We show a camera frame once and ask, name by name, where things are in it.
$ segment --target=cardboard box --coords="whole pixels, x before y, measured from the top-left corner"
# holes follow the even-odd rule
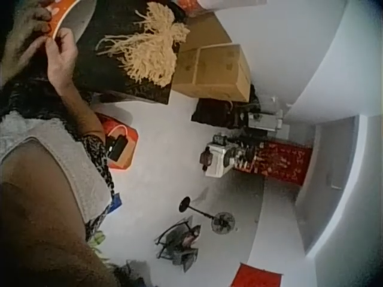
[[[248,102],[251,73],[240,45],[178,55],[172,89],[190,97]]]
[[[189,18],[187,27],[190,33],[187,35],[186,42],[181,45],[180,52],[232,42],[214,13]]]

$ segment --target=red cloth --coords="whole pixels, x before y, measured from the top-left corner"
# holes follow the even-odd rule
[[[302,185],[310,164],[312,148],[280,142],[265,142],[253,162],[254,172]]]
[[[241,264],[231,287],[280,287],[282,275]]]

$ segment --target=person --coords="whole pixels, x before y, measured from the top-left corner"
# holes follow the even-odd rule
[[[0,277],[10,286],[118,286],[87,245],[114,196],[105,135],[72,80],[73,33],[46,36],[51,2],[22,2],[0,65]],[[23,75],[44,47],[49,84]]]

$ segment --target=black and white patterned clothing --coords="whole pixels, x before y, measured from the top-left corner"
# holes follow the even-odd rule
[[[96,216],[86,221],[86,240],[89,240],[104,220],[114,197],[114,184],[107,166],[104,143],[97,136],[80,135],[75,120],[49,83],[30,81],[7,85],[0,93],[0,124],[12,112],[17,112],[24,119],[59,121],[72,140],[82,144],[88,158],[104,179],[108,188],[105,193],[109,194],[110,200]]]

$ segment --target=tiled floor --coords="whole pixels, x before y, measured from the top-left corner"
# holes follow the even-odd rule
[[[254,221],[262,203],[262,180],[256,176],[232,172],[222,179],[204,177],[199,155],[219,129],[190,121],[196,103],[173,93],[167,106],[125,102],[97,108],[139,133],[132,167],[113,172],[115,190],[121,194],[123,205],[102,224],[107,239],[101,249],[118,264],[127,259],[147,262],[152,281],[159,286],[201,286],[194,281],[188,285],[184,279],[196,278],[196,273],[207,278],[209,268],[213,274],[227,272],[222,281],[212,282],[217,287],[228,286],[239,262],[248,259],[256,232]],[[158,248],[154,245],[162,231],[185,216],[178,212],[185,196],[208,212],[232,212],[238,223],[236,232],[218,236],[210,230],[207,219],[195,215],[195,222],[203,224],[198,243],[201,255],[187,274],[167,261],[157,260]],[[230,258],[226,262],[222,257],[225,254]]]

